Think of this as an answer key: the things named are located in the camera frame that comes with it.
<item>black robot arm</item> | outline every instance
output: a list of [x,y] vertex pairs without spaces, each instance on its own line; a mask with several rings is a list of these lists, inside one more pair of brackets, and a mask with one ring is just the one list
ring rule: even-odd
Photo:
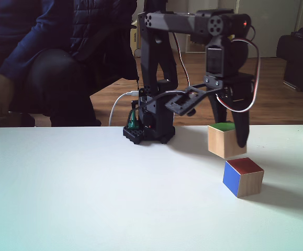
[[[235,110],[249,106],[253,99],[253,75],[239,73],[248,57],[248,45],[231,42],[245,38],[251,26],[246,14],[230,9],[201,10],[196,14],[166,12],[166,0],[148,0],[139,15],[142,36],[141,68],[144,88],[139,92],[137,128],[124,128],[135,144],[143,140],[167,143],[175,134],[173,113],[192,116],[194,107],[209,97],[215,121],[226,122],[227,110],[218,98]],[[203,84],[172,94],[178,87],[176,63],[169,32],[190,34],[194,42],[206,44],[206,75]],[[157,79],[158,66],[164,79]],[[244,147],[249,135],[249,112],[233,112],[238,145]]]

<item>black sofa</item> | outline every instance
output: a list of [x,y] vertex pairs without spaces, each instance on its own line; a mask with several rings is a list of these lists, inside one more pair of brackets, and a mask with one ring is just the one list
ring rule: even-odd
[[303,91],[303,28],[280,38],[277,57],[287,61],[284,82]]

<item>green component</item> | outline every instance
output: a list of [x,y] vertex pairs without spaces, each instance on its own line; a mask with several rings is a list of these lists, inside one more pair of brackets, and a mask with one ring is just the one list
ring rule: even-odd
[[136,112],[134,111],[131,115],[131,120],[129,121],[129,124],[128,124],[128,129],[139,129],[139,123],[136,119]]
[[218,129],[222,132],[235,130],[235,124],[234,123],[217,123],[217,124],[211,124],[210,127]]

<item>white cable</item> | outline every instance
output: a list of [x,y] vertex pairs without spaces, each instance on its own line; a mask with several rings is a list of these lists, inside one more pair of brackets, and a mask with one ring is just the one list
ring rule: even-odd
[[185,73],[186,78],[187,78],[187,85],[190,86],[191,84],[190,84],[190,81],[189,81],[188,72],[187,72],[187,70],[186,70],[185,64],[184,64],[183,59],[182,59],[181,48],[180,48],[180,46],[179,46],[179,42],[178,42],[176,33],[173,32],[172,34],[173,34],[174,41],[176,42],[176,45],[177,45],[179,60],[180,60],[180,62],[181,62],[181,65],[182,65],[182,67],[183,67],[184,73]]
[[111,119],[112,119],[113,114],[114,114],[114,109],[116,107],[116,104],[118,104],[119,100],[122,99],[125,96],[138,96],[138,95],[139,95],[139,91],[138,90],[132,90],[131,92],[124,93],[120,97],[118,97],[118,99],[115,101],[115,103],[113,105],[113,108],[111,109],[110,116],[109,116],[108,126],[111,125]]
[[253,42],[251,42],[250,40],[247,40],[247,39],[244,39],[244,38],[235,38],[235,39],[231,40],[232,43],[235,42],[235,41],[246,42],[246,43],[248,43],[251,46],[254,46],[256,48],[256,51],[257,51],[257,67],[256,67],[256,80],[255,80],[254,97],[252,99],[251,104],[246,109],[240,110],[240,111],[230,108],[219,97],[217,97],[217,99],[224,107],[228,108],[229,110],[234,111],[234,112],[242,113],[242,112],[249,111],[251,109],[251,107],[254,105],[255,101],[256,101],[258,84],[259,84],[259,81],[260,81],[260,73],[261,73],[261,58],[260,58],[260,51],[259,51],[258,47]]

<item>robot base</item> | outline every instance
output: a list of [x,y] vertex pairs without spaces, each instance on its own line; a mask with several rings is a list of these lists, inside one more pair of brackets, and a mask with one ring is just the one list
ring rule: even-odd
[[150,133],[149,128],[141,129],[128,129],[124,127],[124,136],[128,138],[135,145],[140,144],[142,141],[159,141],[162,144],[167,144],[169,140],[176,134],[176,129],[172,127],[171,131],[165,135],[155,137]]

